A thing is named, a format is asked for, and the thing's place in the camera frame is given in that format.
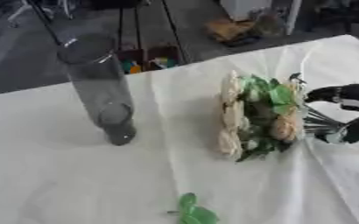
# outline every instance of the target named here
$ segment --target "white cabinet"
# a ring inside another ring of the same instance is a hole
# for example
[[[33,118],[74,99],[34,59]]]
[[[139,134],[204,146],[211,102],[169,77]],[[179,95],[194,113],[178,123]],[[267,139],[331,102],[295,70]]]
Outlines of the white cabinet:
[[[271,0],[221,0],[221,4],[233,20],[241,21],[250,11],[271,7]]]

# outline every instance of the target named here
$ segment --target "robotic hand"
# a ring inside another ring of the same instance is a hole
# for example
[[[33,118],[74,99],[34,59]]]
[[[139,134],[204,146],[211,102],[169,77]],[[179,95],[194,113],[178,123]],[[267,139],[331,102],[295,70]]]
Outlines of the robotic hand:
[[[359,111],[359,84],[315,89],[307,95],[306,103],[309,102],[334,102],[342,109]],[[336,136],[339,143],[356,143],[359,141],[359,117],[342,125],[337,133],[320,131],[315,136],[329,143],[336,142]]]

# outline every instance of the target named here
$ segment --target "floor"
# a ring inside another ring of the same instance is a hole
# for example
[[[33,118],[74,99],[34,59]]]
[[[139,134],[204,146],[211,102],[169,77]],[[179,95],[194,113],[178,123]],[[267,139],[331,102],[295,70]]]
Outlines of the floor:
[[[289,38],[271,38],[254,45],[227,48],[209,38],[204,29],[206,22],[226,16],[222,7],[212,0],[167,2],[178,26],[181,42],[192,62],[339,34],[334,29],[298,32]],[[175,43],[159,0],[143,7],[140,17],[145,47]],[[35,15],[25,13],[18,23],[18,28],[11,28],[5,19],[0,19],[0,94],[66,82],[64,67],[56,59],[55,45]],[[126,11],[125,23],[124,42],[132,48],[136,42],[132,11]],[[104,32],[115,37],[117,11],[81,9],[73,20],[66,19],[59,12],[54,19],[53,29],[62,41],[86,32]]]

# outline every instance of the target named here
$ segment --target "metal stand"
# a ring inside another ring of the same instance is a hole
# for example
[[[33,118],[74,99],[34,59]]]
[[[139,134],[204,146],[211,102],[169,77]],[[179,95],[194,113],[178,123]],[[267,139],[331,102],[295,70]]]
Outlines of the metal stand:
[[[188,57],[187,57],[187,54],[186,52],[184,51],[184,48],[181,44],[181,41],[180,41],[180,37],[177,33],[177,26],[175,25],[174,21],[172,20],[172,14],[169,10],[169,7],[167,5],[167,2],[166,0],[161,0],[162,1],[162,4],[163,4],[163,7],[165,8],[165,14],[167,15],[167,19],[169,20],[169,24],[170,24],[170,27],[172,28],[172,33],[174,34],[174,37],[175,37],[175,41],[177,42],[177,46],[179,48],[179,52],[181,53],[181,57],[183,59],[183,62],[185,64],[188,63]]]
[[[55,32],[52,30],[52,28],[50,27],[50,18],[45,14],[45,10],[42,9],[38,4],[36,4],[34,2],[34,0],[25,0],[31,7],[32,9],[35,11],[35,13],[37,14],[38,18],[40,19],[40,21],[42,22],[42,24],[45,26],[47,32],[50,34],[50,36],[52,37],[52,40],[54,42],[55,45],[57,46],[61,46],[62,43],[60,42],[60,39],[57,37],[57,35],[55,34]]]
[[[142,49],[141,43],[141,31],[140,31],[140,19],[138,16],[138,7],[134,8],[135,14],[135,25],[136,25],[136,36],[137,36],[137,49]],[[118,26],[118,51],[123,50],[123,8],[119,9],[119,26]]]
[[[163,5],[163,8],[165,10],[165,14],[167,16],[167,20],[169,21],[170,28],[172,29],[172,33],[175,37],[175,41],[177,43],[177,46],[179,48],[179,53],[181,55],[182,61],[187,64],[188,63],[188,57],[186,54],[186,51],[184,50],[183,45],[181,44],[180,36],[177,33],[177,26],[175,25],[172,14],[170,12],[170,9],[167,5],[166,0],[161,0],[161,3]],[[136,6],[134,8],[134,14],[135,14],[135,24],[136,24],[136,32],[137,32],[137,49],[142,49],[141,44],[141,33],[140,33],[140,21],[138,16],[138,7]],[[119,9],[119,28],[118,28],[118,51],[122,50],[122,43],[123,43],[123,8]]]

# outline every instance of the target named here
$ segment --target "white table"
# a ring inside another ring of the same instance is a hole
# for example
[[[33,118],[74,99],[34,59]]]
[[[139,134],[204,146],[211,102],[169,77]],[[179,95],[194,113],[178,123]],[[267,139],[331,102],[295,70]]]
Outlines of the white table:
[[[231,69],[279,78],[301,71],[309,88],[359,82],[359,40],[130,76],[138,133],[123,147],[105,141],[70,84],[0,94],[0,224],[172,224],[165,212],[187,192],[222,224],[359,223],[359,143],[308,139],[241,164],[214,156],[214,96]]]

